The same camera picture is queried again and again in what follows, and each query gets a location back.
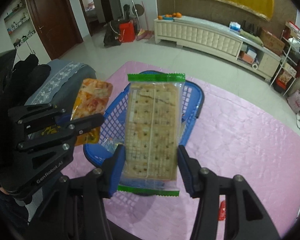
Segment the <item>cream TV cabinet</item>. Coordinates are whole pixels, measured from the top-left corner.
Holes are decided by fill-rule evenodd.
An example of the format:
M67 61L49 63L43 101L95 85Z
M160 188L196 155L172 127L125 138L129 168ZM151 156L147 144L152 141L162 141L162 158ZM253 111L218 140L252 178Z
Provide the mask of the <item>cream TV cabinet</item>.
M266 81L274 76L281 57L219 23L189 16L154 20L155 42L171 41L243 67Z

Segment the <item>small red snack packet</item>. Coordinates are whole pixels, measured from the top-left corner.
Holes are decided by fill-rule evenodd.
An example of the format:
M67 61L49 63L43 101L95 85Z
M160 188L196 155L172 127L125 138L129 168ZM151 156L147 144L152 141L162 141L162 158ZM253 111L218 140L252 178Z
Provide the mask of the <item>small red snack packet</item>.
M223 221L226 219L226 201L223 200L219 206L218 220Z

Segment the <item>pink quilted mat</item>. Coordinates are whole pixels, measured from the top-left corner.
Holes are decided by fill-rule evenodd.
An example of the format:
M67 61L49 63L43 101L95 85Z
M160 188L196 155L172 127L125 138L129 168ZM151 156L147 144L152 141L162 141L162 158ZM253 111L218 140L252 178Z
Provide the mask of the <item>pink quilted mat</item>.
M300 135L252 103L192 78L205 100L186 144L189 156L215 174L241 174L280 235L300 208ZM189 239L198 200L177 181L177 197L117 192L104 201L107 218L142 239Z

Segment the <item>black bag on floor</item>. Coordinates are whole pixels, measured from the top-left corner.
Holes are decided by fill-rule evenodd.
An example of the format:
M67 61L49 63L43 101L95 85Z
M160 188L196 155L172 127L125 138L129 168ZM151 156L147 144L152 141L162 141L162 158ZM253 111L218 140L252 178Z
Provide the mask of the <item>black bag on floor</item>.
M114 47L121 45L120 24L123 23L121 19L112 20L107 23L106 33L104 35L103 43L104 47Z

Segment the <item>cardboard box on cabinet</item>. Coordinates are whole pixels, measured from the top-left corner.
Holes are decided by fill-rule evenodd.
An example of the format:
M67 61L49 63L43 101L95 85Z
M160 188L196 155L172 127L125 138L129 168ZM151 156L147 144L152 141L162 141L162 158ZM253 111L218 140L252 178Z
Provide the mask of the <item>cardboard box on cabinet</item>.
M283 53L283 49L285 47L285 43L282 42L279 38L277 38L272 33L267 30L261 28L259 38L263 42L263 45L268 48L270 51L275 53L277 56L281 56Z

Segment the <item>red shopping bag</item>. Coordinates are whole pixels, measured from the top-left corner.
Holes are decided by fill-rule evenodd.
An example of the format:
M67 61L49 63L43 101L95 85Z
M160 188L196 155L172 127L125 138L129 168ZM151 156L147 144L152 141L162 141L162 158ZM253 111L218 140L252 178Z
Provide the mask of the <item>red shopping bag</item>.
M132 21L121 23L119 25L120 36L119 41L121 43L133 42L135 40L135 31Z

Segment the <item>blue plastic basket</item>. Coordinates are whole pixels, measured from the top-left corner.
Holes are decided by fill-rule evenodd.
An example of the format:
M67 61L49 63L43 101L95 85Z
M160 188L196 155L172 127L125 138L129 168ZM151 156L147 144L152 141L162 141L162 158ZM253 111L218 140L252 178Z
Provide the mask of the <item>blue plastic basket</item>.
M140 74L159 74L161 72L142 72ZM97 144L85 144L85 157L96 167L101 166L105 159L111 157L118 146L124 145L125 120L128 103L128 86L111 103L104 114L101 126L100 141ZM182 99L181 136L179 145L185 145L190 137L194 123L198 118L204 102L202 89L185 79Z

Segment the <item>dark wooden door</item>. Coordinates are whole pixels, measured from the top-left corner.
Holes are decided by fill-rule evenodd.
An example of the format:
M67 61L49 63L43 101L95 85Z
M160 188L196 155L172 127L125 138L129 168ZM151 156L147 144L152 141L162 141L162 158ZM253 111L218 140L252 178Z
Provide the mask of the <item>dark wooden door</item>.
M54 60L83 42L70 0L26 0L39 38Z

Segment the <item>orange snack bag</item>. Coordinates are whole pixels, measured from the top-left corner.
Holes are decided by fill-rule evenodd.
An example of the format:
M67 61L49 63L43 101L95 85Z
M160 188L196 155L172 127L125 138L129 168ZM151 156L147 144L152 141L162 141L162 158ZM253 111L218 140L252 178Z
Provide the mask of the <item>orange snack bag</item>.
M84 79L78 91L70 120L104 114L112 91L111 83L91 78Z

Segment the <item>white metal shelf rack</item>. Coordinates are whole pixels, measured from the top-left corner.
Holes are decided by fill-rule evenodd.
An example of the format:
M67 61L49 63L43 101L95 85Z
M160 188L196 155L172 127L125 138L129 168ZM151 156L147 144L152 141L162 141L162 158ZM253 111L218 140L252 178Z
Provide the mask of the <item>white metal shelf rack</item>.
M300 28L291 21L286 22L280 40L285 46L270 85L276 92L286 96L300 77Z

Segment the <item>tissue box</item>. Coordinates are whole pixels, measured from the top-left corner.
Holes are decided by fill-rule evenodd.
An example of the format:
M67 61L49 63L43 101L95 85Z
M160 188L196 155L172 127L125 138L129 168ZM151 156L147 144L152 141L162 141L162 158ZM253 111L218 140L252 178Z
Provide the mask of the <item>tissue box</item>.
M229 23L229 29L239 33L240 30L241 30L241 25L237 22L230 22Z

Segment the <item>pink gift bag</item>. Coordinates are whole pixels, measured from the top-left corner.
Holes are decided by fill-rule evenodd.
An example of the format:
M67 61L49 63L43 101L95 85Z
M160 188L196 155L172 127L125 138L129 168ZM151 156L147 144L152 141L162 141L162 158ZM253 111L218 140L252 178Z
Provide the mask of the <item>pink gift bag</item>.
M295 91L287 99L287 102L294 113L300 112L300 91Z

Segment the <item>oranges on cabinet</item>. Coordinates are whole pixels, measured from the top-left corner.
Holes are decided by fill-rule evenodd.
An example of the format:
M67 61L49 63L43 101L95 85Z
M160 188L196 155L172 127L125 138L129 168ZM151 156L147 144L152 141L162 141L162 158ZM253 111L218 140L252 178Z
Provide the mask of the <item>oranges on cabinet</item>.
M182 18L182 14L179 12L174 12L172 14L159 15L158 20L168 20L173 21L175 18Z

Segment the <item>clear cracker pack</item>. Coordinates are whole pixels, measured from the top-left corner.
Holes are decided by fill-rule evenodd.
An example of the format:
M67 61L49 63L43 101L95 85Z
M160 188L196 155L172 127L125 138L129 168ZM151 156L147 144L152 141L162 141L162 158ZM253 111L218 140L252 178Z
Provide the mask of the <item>clear cracker pack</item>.
M142 196L177 197L185 75L129 74L126 161L118 189Z

